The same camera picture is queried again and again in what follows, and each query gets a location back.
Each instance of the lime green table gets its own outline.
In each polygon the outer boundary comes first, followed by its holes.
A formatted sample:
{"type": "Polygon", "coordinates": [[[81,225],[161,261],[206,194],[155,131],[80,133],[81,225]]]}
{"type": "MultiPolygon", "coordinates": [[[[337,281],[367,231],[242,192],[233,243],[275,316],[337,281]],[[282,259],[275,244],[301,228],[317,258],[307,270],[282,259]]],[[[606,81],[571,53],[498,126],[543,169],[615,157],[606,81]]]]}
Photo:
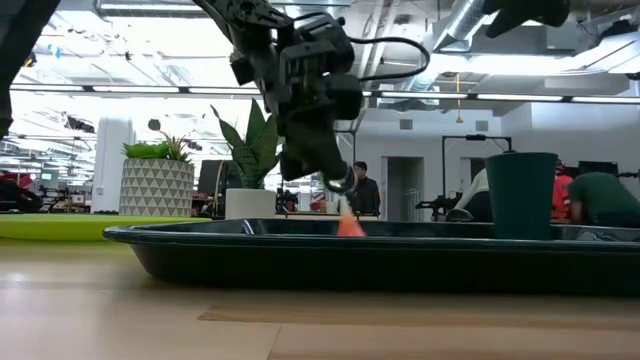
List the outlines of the lime green table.
{"type": "Polygon", "coordinates": [[[0,238],[38,241],[102,241],[102,231],[110,226],[194,221],[211,221],[211,219],[89,214],[10,214],[0,215],[0,238]]]}

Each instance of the green plant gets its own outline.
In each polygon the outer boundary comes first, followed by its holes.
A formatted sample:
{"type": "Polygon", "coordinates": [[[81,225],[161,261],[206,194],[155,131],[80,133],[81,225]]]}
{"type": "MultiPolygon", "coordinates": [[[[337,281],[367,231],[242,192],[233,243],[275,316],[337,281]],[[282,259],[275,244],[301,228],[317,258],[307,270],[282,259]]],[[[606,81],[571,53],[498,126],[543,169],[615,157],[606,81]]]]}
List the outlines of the green plant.
{"type": "Polygon", "coordinates": [[[245,188],[261,189],[264,178],[277,163],[276,146],[278,145],[278,128],[276,118],[272,115],[267,120],[255,99],[251,101],[247,134],[242,140],[236,129],[222,120],[218,111],[211,106],[213,114],[220,123],[220,129],[229,148],[231,157],[237,165],[245,188]]]}
{"type": "Polygon", "coordinates": [[[165,141],[159,144],[122,144],[122,153],[129,159],[166,159],[191,162],[188,159],[189,154],[182,152],[187,145],[186,142],[183,142],[184,136],[176,138],[175,136],[169,136],[165,132],[160,132],[164,135],[165,141]]]}

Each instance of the geometric patterned planter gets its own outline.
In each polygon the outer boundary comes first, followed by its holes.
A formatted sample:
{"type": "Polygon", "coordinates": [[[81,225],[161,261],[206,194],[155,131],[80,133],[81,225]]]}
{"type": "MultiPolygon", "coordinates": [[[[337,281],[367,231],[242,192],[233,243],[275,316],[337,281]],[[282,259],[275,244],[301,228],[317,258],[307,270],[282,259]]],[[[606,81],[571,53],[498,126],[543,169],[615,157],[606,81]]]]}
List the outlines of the geometric patterned planter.
{"type": "Polygon", "coordinates": [[[194,167],[165,159],[126,159],[120,215],[191,216],[194,167]]]}

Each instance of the green cup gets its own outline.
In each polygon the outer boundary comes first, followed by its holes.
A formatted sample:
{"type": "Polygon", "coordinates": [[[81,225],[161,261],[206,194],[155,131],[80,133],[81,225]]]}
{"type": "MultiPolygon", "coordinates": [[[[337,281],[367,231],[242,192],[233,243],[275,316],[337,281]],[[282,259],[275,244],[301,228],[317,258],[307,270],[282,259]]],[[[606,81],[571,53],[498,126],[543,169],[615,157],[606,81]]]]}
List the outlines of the green cup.
{"type": "Polygon", "coordinates": [[[505,153],[486,160],[496,238],[549,240],[557,159],[551,153],[505,153]]]}

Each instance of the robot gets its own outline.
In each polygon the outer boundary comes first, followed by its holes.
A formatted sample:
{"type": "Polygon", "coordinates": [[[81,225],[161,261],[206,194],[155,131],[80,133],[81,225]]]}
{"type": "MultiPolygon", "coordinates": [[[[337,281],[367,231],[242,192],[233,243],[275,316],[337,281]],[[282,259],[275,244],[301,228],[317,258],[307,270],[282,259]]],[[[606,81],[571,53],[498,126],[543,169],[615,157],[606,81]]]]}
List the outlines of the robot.
{"type": "MultiPolygon", "coordinates": [[[[11,82],[59,2],[24,1],[10,20],[9,33],[0,44],[0,138],[11,124],[11,82]]],[[[343,18],[334,19],[327,13],[290,18],[266,0],[194,2],[234,45],[231,67],[238,84],[253,81],[263,96],[265,109],[276,116],[278,134],[285,138],[279,155],[284,180],[320,171],[329,190],[339,194],[351,191],[357,180],[340,155],[333,125],[336,119],[353,120],[358,116],[363,100],[360,83],[372,80],[348,73],[355,59],[351,43],[405,42],[417,47],[426,58],[419,69],[377,79],[424,71],[429,62],[424,47],[401,38],[353,39],[342,29],[343,18]],[[308,22],[296,27],[302,20],[308,22]]],[[[495,38],[527,20],[560,26],[569,8],[569,0],[486,0],[483,12],[498,12],[487,36],[495,38]]]]}

